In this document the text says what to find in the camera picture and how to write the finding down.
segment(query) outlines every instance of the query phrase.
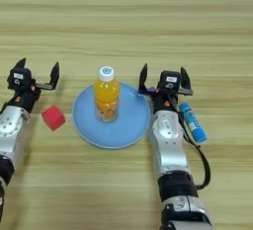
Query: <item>orange liquid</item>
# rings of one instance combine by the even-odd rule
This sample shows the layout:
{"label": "orange liquid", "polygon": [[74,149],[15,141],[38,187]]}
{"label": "orange liquid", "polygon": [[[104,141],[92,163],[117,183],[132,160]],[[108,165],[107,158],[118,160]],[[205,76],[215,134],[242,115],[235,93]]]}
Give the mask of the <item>orange liquid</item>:
{"label": "orange liquid", "polygon": [[97,80],[94,84],[96,116],[103,122],[112,122],[118,115],[121,86],[116,80],[104,82]]}

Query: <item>bottle cap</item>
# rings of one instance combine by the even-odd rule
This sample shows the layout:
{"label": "bottle cap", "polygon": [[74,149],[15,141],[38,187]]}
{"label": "bottle cap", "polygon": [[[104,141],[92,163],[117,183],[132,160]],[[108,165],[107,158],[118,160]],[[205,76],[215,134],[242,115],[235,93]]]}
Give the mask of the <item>bottle cap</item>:
{"label": "bottle cap", "polygon": [[104,82],[109,82],[115,78],[115,70],[110,66],[102,67],[99,71],[99,77]]}
{"label": "bottle cap", "polygon": [[188,104],[188,103],[183,103],[179,106],[179,110],[180,112],[184,113],[186,112],[187,110],[190,110],[191,109],[191,105]]}

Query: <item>wood grain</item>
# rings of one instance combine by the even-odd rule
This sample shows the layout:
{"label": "wood grain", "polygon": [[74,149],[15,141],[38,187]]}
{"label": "wood grain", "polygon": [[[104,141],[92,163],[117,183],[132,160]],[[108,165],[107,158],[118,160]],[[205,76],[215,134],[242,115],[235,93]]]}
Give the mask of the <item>wood grain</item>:
{"label": "wood grain", "polygon": [[[138,229],[160,224],[160,203],[147,137],[107,151],[75,132],[71,107],[98,69],[112,65],[137,85],[164,69],[184,66],[190,101],[210,140],[211,185],[200,192],[218,230],[249,230],[253,168],[253,0],[0,0],[0,101],[11,97],[6,78],[24,56],[40,81],[60,63],[54,93],[35,107],[28,154],[9,187],[1,229]],[[66,125],[51,132],[41,111],[56,104]],[[199,183],[198,155],[185,145]]]}

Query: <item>bottle label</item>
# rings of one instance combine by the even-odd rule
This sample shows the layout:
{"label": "bottle label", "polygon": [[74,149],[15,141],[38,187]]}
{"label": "bottle label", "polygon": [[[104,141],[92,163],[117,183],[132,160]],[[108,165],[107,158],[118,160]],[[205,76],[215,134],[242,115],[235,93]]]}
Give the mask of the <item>bottle label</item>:
{"label": "bottle label", "polygon": [[119,101],[110,103],[96,102],[96,116],[100,121],[112,122],[118,115]]}
{"label": "bottle label", "polygon": [[201,125],[196,120],[189,123],[189,128],[190,128],[191,131],[193,131],[197,128],[200,128],[200,127],[201,127]]}

